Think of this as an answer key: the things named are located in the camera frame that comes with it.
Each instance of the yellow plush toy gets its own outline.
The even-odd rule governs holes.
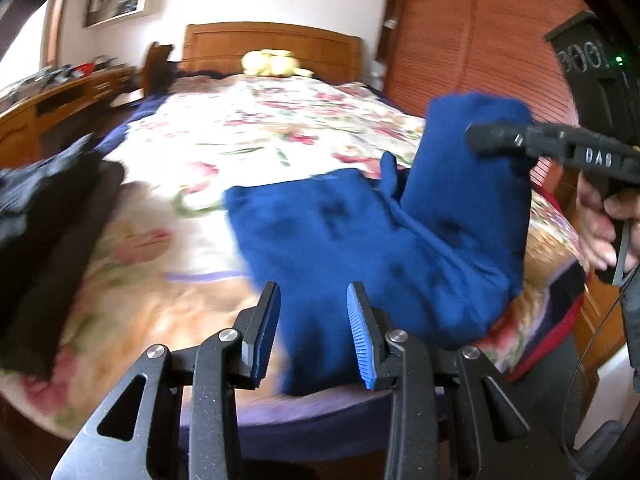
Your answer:
[[[285,77],[301,75],[311,77],[311,70],[300,68],[300,62],[289,50],[254,50],[242,57],[242,69],[247,75]]]

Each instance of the bed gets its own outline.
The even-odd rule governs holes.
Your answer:
[[[316,79],[229,75],[249,50],[292,50]],[[148,96],[98,146],[127,171],[60,340],[52,380],[4,371],[0,391],[46,430],[72,438],[145,348],[197,345],[231,326],[258,290],[222,200],[231,186],[339,168],[380,176],[393,153],[412,164],[423,118],[358,82],[358,38],[297,25],[189,25],[185,72]],[[541,189],[532,196],[523,293],[476,342],[512,380],[572,330],[584,287],[577,234]],[[276,338],[256,392],[238,392],[246,457],[326,460],[385,445],[389,398],[363,386],[305,397],[278,393],[287,356]],[[188,428],[189,396],[181,425]]]

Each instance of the cable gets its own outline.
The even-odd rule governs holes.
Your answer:
[[[618,294],[618,297],[614,300],[614,302],[611,304],[611,306],[609,307],[609,309],[607,310],[607,313],[605,314],[605,316],[602,318],[602,321],[600,322],[600,324],[598,325],[598,327],[596,328],[595,332],[593,333],[593,335],[591,336],[591,339],[589,339],[589,343],[587,345],[587,348],[584,349],[584,352],[582,352],[582,356],[580,357],[580,360],[578,361],[578,365],[577,367],[575,367],[574,370],[574,374],[571,377],[571,381],[569,381],[569,389],[566,393],[566,397],[564,398],[564,404],[562,405],[562,417],[560,419],[560,433],[561,433],[561,438],[562,438],[562,449],[564,449],[564,454],[567,456],[567,458],[569,459],[569,462],[571,462],[571,465],[574,467],[574,469],[580,473],[589,473],[588,471],[584,470],[580,464],[578,464],[573,456],[573,454],[569,451],[569,447],[567,446],[566,443],[566,434],[564,432],[564,423],[565,423],[565,418],[566,418],[566,409],[567,406],[569,404],[569,398],[571,396],[571,390],[574,387],[574,382],[575,382],[575,378],[578,376],[578,372],[581,370],[582,368],[582,363],[584,362],[584,358],[587,356],[587,354],[589,353],[589,350],[591,349],[591,345],[593,345],[593,342],[596,340],[596,338],[600,335],[600,332],[602,330],[602,327],[604,326],[604,324],[607,322],[607,319],[609,319],[609,316],[611,315],[611,313],[613,312],[613,309],[615,308],[615,306],[620,302],[620,298],[622,298],[622,295],[625,293],[626,288],[629,286],[629,283],[631,283],[631,281],[633,280],[633,278],[636,276],[636,274],[638,273],[638,269],[640,269],[640,264],[636,264],[636,266],[633,268],[633,270],[628,274],[628,276],[626,277],[624,283],[622,284],[622,286],[620,287],[620,293]]]

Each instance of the wooden headboard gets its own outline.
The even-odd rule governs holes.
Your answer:
[[[362,41],[322,28],[283,23],[228,22],[187,25],[180,68],[188,72],[241,72],[251,50],[290,50],[302,68],[327,83],[362,79]]]

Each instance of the finger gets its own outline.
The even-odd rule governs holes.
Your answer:
[[[581,206],[601,211],[602,197],[600,192],[595,189],[583,174],[578,177],[577,202]]]
[[[584,256],[593,267],[600,270],[607,270],[607,267],[609,267],[607,263],[601,260],[583,240],[580,240],[580,246],[582,247]]]
[[[637,189],[625,189],[604,201],[604,210],[612,218],[640,218],[640,194]]]
[[[636,263],[638,263],[638,258],[633,256],[631,252],[628,252],[625,257],[625,272],[629,272],[633,269],[636,266]]]
[[[608,266],[614,267],[616,265],[618,260],[616,250],[609,242],[593,238],[588,234],[583,236],[582,240],[584,241],[584,244],[593,251],[598,259],[606,262]]]
[[[593,209],[580,208],[578,217],[582,225],[582,231],[587,231],[593,238],[601,238],[609,242],[616,239],[616,230],[613,222],[604,213],[599,213]]]

